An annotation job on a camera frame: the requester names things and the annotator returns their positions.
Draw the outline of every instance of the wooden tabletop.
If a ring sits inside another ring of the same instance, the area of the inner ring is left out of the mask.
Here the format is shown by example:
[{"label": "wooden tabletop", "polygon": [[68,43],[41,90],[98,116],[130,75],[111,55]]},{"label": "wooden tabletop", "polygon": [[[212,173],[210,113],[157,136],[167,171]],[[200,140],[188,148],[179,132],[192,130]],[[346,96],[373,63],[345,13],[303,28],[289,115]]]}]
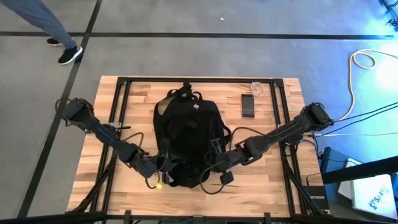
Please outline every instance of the wooden tabletop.
[{"label": "wooden tabletop", "polygon": [[[103,123],[108,120],[117,79],[116,76],[102,76],[99,83],[94,109],[95,115]],[[284,84],[290,117],[293,118],[300,113],[304,106],[300,83],[298,78],[284,78]],[[151,154],[156,154],[156,138],[152,124],[154,106],[166,96],[170,89],[181,86],[181,83],[132,83],[124,119],[124,126],[132,128],[123,130],[122,139],[136,132],[143,132],[145,137],[142,148]],[[253,128],[263,133],[275,129],[274,110],[268,85],[264,88],[264,96],[255,96],[254,98],[255,119],[242,119],[241,117],[241,94],[250,92],[249,84],[192,83],[192,89],[202,93],[203,99],[212,100],[217,104],[224,123],[231,130],[239,126]],[[279,111],[283,118],[278,92]],[[236,132],[233,142],[253,135],[254,133],[250,131],[239,130]],[[139,137],[129,139],[129,142],[138,144]],[[87,134],[68,210],[75,208],[94,185],[101,151],[102,144],[93,134]],[[301,143],[298,146],[297,157],[302,181],[305,183],[307,175],[320,171],[314,147],[307,142]],[[207,195],[199,186],[188,189],[164,185],[161,190],[148,189],[143,177],[118,161],[108,213],[122,215],[125,210],[132,210],[135,215],[261,217],[264,212],[269,212],[272,217],[289,216],[280,151],[277,144],[273,145],[261,160],[249,166],[236,166],[232,168],[232,171],[234,174],[232,183],[226,185],[219,194]],[[219,177],[219,174],[211,174],[204,183],[204,187],[208,191],[215,191],[220,187]],[[149,179],[149,183],[152,185],[156,181],[157,177],[155,176]],[[311,185],[322,185],[320,175],[312,175],[310,183]],[[296,212],[299,212],[297,191],[293,184],[292,186],[295,209]],[[99,208],[101,208],[102,201],[103,191],[99,197]]]}]

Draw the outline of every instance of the black sneaker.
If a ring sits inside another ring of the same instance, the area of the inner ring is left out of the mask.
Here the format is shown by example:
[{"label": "black sneaker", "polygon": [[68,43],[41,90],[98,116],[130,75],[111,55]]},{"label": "black sneaker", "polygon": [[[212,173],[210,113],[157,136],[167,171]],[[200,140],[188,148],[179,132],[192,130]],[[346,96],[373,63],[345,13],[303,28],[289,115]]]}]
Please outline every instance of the black sneaker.
[{"label": "black sneaker", "polygon": [[77,50],[77,46],[70,49],[65,49],[62,56],[58,59],[60,65],[66,65],[75,60],[83,52],[83,47]]},{"label": "black sneaker", "polygon": [[49,38],[47,39],[47,43],[49,44],[49,46],[61,46],[62,44],[60,42],[58,42],[57,40],[55,40],[54,38]]}]

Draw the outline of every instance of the person's leg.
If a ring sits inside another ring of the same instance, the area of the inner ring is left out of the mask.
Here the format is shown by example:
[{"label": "person's leg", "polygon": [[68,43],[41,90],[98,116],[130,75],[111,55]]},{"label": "person's leg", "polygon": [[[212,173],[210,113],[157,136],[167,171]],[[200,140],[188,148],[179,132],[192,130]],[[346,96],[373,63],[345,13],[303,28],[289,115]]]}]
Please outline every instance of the person's leg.
[{"label": "person's leg", "polygon": [[42,29],[55,40],[70,49],[76,42],[63,28],[59,20],[41,0],[0,0],[0,3],[21,16],[27,22]]}]

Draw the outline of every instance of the phone screen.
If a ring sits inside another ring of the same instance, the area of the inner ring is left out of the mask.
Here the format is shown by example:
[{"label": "phone screen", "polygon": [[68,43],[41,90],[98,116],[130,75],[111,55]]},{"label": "phone screen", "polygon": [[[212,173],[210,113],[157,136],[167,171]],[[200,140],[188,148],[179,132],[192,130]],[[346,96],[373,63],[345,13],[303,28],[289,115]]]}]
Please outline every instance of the phone screen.
[{"label": "phone screen", "polygon": [[254,118],[254,97],[250,94],[242,94],[242,117]]}]

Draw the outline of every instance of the concrete floor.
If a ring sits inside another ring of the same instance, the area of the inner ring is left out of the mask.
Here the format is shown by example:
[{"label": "concrete floor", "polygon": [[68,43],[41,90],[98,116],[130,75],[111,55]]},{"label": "concrete floor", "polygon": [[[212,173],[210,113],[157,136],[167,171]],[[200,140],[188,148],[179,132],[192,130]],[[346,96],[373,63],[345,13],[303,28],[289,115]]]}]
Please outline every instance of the concrete floor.
[{"label": "concrete floor", "polygon": [[[70,32],[84,32],[95,0],[45,1]],[[103,0],[93,32],[229,32],[263,34],[394,34],[377,0],[177,1]],[[0,5],[0,31],[38,31]],[[15,217],[72,65],[46,37],[0,37],[0,219]],[[93,101],[102,75],[299,77],[306,103],[345,113],[348,58],[359,49],[398,54],[396,40],[194,39],[90,37],[70,97]],[[396,59],[375,55],[374,70],[353,69],[352,115],[396,101]],[[369,65],[367,58],[359,61]],[[398,131],[396,111],[341,133]],[[63,213],[83,144],[76,128],[59,127],[29,215]],[[396,156],[396,136],[319,138],[360,161]]]}]

